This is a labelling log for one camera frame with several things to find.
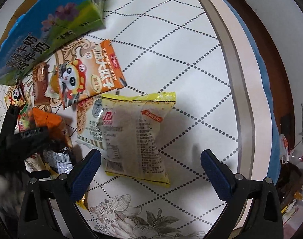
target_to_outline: purple flower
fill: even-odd
[[[56,24],[56,17],[54,17],[52,14],[49,14],[47,16],[47,20],[42,21],[42,31],[48,31],[53,25]]]
[[[58,6],[55,15],[61,20],[73,21],[79,15],[79,10],[75,8],[76,4],[69,2],[63,7],[62,5]]]

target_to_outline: panda face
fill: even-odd
[[[18,88],[15,88],[12,91],[11,97],[12,97],[12,99],[14,99],[14,101],[18,101],[20,99],[20,92],[19,92]]]
[[[66,84],[68,90],[73,90],[78,84],[78,74],[75,66],[67,65],[66,71],[63,73],[63,82]]]

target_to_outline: blue cardboard box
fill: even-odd
[[[103,26],[104,0],[38,0],[0,47],[0,84],[15,85],[72,39]]]

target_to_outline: yellow oval label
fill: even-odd
[[[102,81],[100,80],[100,78],[96,74],[92,75],[92,77],[90,79],[90,83],[91,83],[91,86],[92,86],[92,88],[95,92],[101,93],[101,91],[102,91]]]

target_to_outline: blue gripper pad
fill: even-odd
[[[234,185],[230,184],[230,175],[233,173],[227,165],[220,163],[209,149],[201,153],[200,162],[219,199],[228,202],[232,198]]]
[[[84,160],[71,170],[67,185],[70,189],[70,198],[73,202],[82,199],[101,162],[100,151],[92,149]]]

